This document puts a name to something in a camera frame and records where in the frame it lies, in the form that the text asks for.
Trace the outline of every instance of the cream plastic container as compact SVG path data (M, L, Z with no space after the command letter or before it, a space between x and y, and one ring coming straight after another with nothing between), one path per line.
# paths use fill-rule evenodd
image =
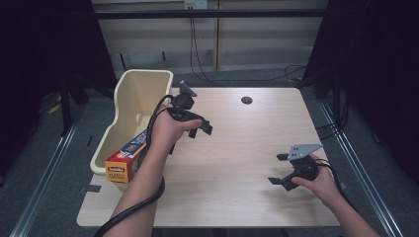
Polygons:
M105 131L90 168L106 176L105 161L147 128L161 98L171 94L173 73L166 70L132 69L124 73L114 93L115 118ZM116 184L120 189L127 184Z

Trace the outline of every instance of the cable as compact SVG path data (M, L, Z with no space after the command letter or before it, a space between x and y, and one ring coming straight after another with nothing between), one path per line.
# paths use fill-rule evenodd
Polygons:
M197 72L194 69L193 63L192 63L192 55L193 55L194 46L195 46L195 53L196 53L198 65L199 65L200 71L203 74L204 78L203 77L200 77L200 75L197 74ZM208 78L208 76L206 75L206 73L204 72L203 68L201 67L201 61L200 61L200 57L199 57L199 54L198 54L197 38L196 38L196 34L195 34L195 21L194 21L194 18L191 18L191 51L190 51L190 64L191 64L192 72L194 73L194 75L198 79L203 80L203 81L206 81L206 82L210 82L213 85L218 86L218 87L223 87L223 86L217 84L216 82L223 82L223 81L225 81L225 82L239 82L239 81L246 81L246 82L267 82L267 81L274 81L274 80L278 80L278 79L282 79L284 77L287 77L288 75L291 75L291 74L299 71L300 69L306 67L306 66L303 66L303 65L289 65L289 66L287 66L284 69L284 71L285 71L284 72L284 75L281 75L281 76L278 76L278 77L274 77L274 78L270 78L270 79L262 79L262 80L229 80L229 79L210 80ZM290 73L287 73L287 69L289 67L293 67L293 66L299 66L299 68L296 69L296 70L294 70L294 71L292 71L292 72L290 72Z
M160 115L160 113L167 110L167 108L166 108L165 110L162 110L162 111L158 112L158 110L160 109L160 105L163 104L164 100L166 100L167 98L170 98L172 100L174 97L172 95L165 95L159 101L159 103L157 104L157 106L154 109L154 112L153 112L153 114L150 118L150 121L148 122L147 133L146 133L145 152L148 152L148 150L150 148L150 145L151 145L151 133L152 133L152 128L154 126L155 120ZM137 211L139 211L139 210L145 208L146 206L148 206L148 205L154 203L155 201L157 201L163 195L165 188L166 188L166 185L165 185L165 182L164 182L164 177L162 177L160 186L159 186L157 192L154 195L152 195L151 197L141 201L140 203L138 203L136 205L133 205L132 207L122 211L118 215L112 217L104 225L102 225L101 228L99 228L99 230L95 234L95 237L103 236L112 227L114 227L115 225L117 225L118 223L123 221L125 218L129 217L130 215L136 213Z
M123 221L125 218L129 217L130 215L136 213L137 211L145 208L146 206L154 203L157 201L164 193L164 190L166 188L164 178L162 177L160 186L157 190L157 192L152 195L151 197L143 200L142 202L133 205L132 207L124 210L123 212L119 213L118 215L112 217L110 220L108 220L104 225L102 225L101 228L96 232L95 237L103 236L106 232L108 232L112 227Z
M352 203L349 201L348 197L346 197L345 193L343 192L341 186L340 186L340 182L338 180L338 176L336 174L335 169L330 165L329 161L326 161L329 164L317 164L317 166L322 166L322 167L327 167L329 168L329 170L332 172L332 176L333 176L333 180L335 181L335 186L338 189L339 194L343 197L343 199L355 210L357 211L357 209L352 205Z
M194 65L192 63L192 51L195 45L195 54L197 56L197 61L198 61L198 65L200 67L201 73L203 74L203 76L205 78L200 77L194 70ZM200 61L200 56L198 55L198 46L197 46L197 38L195 36L195 21L194 18L191 18L191 54L190 54L190 62L191 62L191 69L192 72L194 73L194 75L199 78L200 80L206 81L206 82L210 82L211 84L213 84L214 86L217 87L222 87L221 85L214 83L213 81L211 81L208 76L204 73L203 68L201 67L201 61Z
M286 66L286 68L284 68L284 74L287 76L287 81L286 81L286 84L284 85L285 88L287 88L287 86L288 86L288 84L290 82L290 78L288 77L288 74L287 74L287 69L289 67L299 67L299 69L301 69L301 68L304 68L306 66L302 66L302 65L288 65L288 66Z
M320 140L324 140L331 136L336 135L338 132L342 131L345 125L348 123L349 107L350 107L350 98L348 94L346 95L345 100L346 100L345 105L342 109L342 115L340 116L341 120L339 123L332 122L330 124L322 125L316 128L318 130L318 129L324 129L329 126L329 129L327 131L318 134Z
M158 109L160 108L160 105L163 104L164 100L166 100L167 98L170 98L170 100L173 100L174 96L172 95L165 95L157 104L156 108L154 109L153 114L150 117L150 121L148 122L148 126L147 126L147 133L145 136L145 152L148 152L148 150L150 149L151 146L151 133L153 130L153 126L154 126L154 122L157 119L157 112Z

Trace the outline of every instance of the hand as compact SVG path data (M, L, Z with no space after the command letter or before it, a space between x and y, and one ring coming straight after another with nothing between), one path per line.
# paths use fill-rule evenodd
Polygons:
M310 154L311 158L318 159L314 154ZM306 187L311 190L327 207L331 207L333 203L341 200L343 197L339 194L336 188L335 181L330 170L326 167L319 166L319 173L315 180L309 181L301 177L293 177L293 183Z
M157 113L165 109L166 107L161 105ZM184 131L198 128L202 123L200 119L176 121L172 119L167 111L163 111L154 122L151 134L151 146L158 146L160 149L170 149L181 138Z

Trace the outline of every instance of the wall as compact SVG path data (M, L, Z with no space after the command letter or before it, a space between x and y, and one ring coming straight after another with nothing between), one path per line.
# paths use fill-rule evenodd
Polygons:
M184 9L183 1L115 2L93 0L96 10ZM208 2L209 9L324 9L326 5L327 0ZM321 18L194 20L197 48L204 71L305 65L320 23ZM184 71L190 71L190 19L100 20L100 26L116 67L121 68L116 55L123 53L128 67L183 68L186 69ZM164 62L162 51L171 55Z

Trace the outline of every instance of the finger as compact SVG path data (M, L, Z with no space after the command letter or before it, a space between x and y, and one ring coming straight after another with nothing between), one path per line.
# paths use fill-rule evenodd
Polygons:
M309 180L303 179L301 177L293 177L292 181L296 185L300 185L300 186L306 187L306 188L311 190L312 183Z

